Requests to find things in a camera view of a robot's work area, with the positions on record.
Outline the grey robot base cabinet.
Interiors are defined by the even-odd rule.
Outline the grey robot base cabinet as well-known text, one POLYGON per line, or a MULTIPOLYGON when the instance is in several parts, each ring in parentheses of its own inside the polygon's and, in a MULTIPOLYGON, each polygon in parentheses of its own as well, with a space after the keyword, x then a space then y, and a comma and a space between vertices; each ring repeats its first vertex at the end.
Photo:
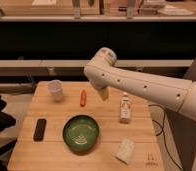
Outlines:
MULTIPOLYGON (((196 58, 184 78, 196 81, 196 58)), ((166 115, 183 171, 196 171, 196 121, 171 110, 166 115)))

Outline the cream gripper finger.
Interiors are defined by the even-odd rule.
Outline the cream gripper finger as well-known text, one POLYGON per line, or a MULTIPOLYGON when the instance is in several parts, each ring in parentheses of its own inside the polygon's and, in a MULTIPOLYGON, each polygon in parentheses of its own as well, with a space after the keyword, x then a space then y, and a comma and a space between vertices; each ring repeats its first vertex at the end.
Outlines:
POLYGON ((103 101, 105 101, 109 98, 109 90, 107 87, 99 90, 98 93, 103 101))

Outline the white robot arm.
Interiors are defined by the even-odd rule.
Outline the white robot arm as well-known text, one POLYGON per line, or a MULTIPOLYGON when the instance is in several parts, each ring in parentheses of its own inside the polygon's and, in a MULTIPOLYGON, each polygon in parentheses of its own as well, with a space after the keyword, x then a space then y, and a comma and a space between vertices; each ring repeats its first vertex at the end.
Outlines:
POLYGON ((85 76, 103 100, 108 98, 110 86, 196 121, 195 81, 119 69, 116 60, 116 54, 103 47, 84 67, 85 76))

